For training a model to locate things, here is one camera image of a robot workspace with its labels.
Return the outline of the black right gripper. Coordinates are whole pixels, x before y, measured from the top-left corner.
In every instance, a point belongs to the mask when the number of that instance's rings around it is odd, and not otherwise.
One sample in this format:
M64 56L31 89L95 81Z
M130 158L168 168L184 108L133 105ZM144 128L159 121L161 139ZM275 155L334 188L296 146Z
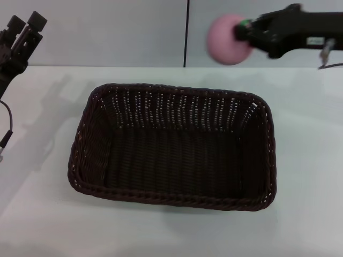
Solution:
M301 4L291 4L254 21L241 20L234 35L238 41L247 41L266 52L271 59L296 49L323 49L330 39L334 40L333 50L342 50L342 13L307 12Z

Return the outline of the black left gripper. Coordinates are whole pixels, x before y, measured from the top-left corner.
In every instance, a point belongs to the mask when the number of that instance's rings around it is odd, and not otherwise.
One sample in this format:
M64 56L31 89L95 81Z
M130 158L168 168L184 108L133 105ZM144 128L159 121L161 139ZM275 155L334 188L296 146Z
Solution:
M24 21L13 15L8 28L1 31L1 97L11 81L25 71L29 58L43 38L40 33L46 23L47 19L34 11L26 27Z

